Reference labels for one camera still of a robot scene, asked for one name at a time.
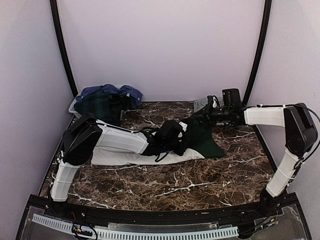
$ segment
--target green cloth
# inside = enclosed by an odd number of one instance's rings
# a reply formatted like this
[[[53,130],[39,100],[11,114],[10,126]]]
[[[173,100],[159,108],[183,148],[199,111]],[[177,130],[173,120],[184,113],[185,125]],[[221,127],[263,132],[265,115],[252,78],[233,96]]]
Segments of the green cloth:
[[[94,116],[112,125],[120,125],[121,111],[128,105],[128,97],[114,95],[109,92],[93,93],[81,102],[74,104],[80,114],[92,113]]]
[[[199,120],[191,117],[182,120],[182,122],[187,124],[184,136],[188,140],[188,148],[197,151],[206,159],[225,156],[224,150],[213,139],[210,126],[205,126]]]

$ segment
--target garment pile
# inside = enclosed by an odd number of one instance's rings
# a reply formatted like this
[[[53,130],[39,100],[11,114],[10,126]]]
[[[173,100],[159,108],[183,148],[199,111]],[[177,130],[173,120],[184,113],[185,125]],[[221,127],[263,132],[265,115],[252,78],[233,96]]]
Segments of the garment pile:
[[[120,126],[122,112],[139,106],[142,96],[140,91],[129,85],[121,88],[111,84],[90,86],[75,97],[74,109],[82,115],[91,113],[105,123]]]

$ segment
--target blue plaid fabric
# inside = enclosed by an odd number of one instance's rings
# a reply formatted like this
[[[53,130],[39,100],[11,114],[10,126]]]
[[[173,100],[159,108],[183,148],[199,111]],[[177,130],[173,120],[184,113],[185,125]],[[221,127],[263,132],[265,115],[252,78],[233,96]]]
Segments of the blue plaid fabric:
[[[131,104],[133,108],[139,106],[142,99],[142,93],[139,92],[137,89],[133,88],[132,86],[123,85],[121,88],[116,88],[111,84],[106,84],[104,86],[90,86],[84,88],[81,92],[81,95],[76,96],[75,100],[77,101],[77,103],[81,103],[85,97],[91,94],[102,92],[118,94],[120,96],[130,94]]]

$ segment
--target marble surface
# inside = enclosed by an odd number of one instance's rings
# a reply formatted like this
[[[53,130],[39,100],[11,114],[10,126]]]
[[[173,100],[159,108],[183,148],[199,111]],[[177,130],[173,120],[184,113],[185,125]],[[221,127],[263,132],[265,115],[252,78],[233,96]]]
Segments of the marble surface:
[[[122,127],[160,127],[166,120],[180,120],[192,112],[192,102],[142,103],[124,113]],[[215,127],[212,136],[224,149],[224,158],[118,167],[88,162],[77,172],[68,202],[118,210],[186,211],[258,201],[274,172],[254,130]],[[43,197],[56,166],[55,162],[50,166],[41,189]]]

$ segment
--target white plastic basket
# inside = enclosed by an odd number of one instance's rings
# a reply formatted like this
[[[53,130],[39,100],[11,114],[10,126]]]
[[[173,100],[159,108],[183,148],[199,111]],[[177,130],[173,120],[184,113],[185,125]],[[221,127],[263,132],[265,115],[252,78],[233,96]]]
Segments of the white plastic basket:
[[[73,99],[73,101],[72,101],[72,103],[71,103],[71,105],[69,107],[69,113],[74,114],[79,119],[79,118],[82,117],[82,115],[75,110],[75,104],[76,103],[77,103],[77,100]]]

